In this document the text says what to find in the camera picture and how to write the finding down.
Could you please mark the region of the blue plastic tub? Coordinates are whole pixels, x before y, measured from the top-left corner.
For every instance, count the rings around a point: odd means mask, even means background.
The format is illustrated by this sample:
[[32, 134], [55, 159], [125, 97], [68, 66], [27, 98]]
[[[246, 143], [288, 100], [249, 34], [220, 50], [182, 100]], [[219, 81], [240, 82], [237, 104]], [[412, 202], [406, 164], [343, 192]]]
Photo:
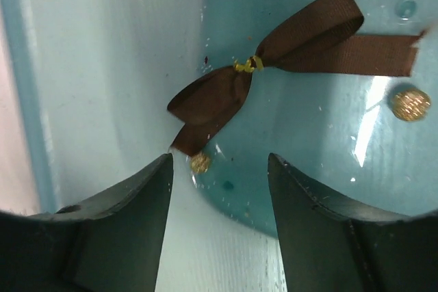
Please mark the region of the blue plastic tub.
[[[1, 0], [40, 204], [109, 187], [163, 153], [180, 128], [166, 103], [182, 87], [249, 55], [311, 0]], [[437, 0], [356, 0], [368, 33], [415, 33]], [[246, 187], [224, 206], [217, 182], [176, 176], [158, 291], [285, 291], [279, 243], [242, 224], [270, 215], [271, 151], [335, 189], [399, 213], [437, 207], [437, 112], [403, 123], [384, 102], [395, 79], [269, 70], [214, 140], [226, 178]]]

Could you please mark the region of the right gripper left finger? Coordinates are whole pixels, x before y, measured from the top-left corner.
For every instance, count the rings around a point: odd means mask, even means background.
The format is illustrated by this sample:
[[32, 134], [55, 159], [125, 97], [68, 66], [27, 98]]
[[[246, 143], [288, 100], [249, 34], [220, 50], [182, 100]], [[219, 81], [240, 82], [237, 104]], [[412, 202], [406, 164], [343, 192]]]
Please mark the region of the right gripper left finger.
[[1, 213], [2, 291], [154, 291], [173, 158], [56, 213]]

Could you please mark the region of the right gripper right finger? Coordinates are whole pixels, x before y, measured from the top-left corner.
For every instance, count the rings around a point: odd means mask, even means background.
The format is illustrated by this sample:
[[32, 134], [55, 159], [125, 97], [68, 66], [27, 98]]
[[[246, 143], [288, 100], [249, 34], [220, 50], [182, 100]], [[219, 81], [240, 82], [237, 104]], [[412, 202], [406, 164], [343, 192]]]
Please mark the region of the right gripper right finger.
[[436, 291], [437, 212], [364, 204], [276, 154], [268, 182], [289, 291]]

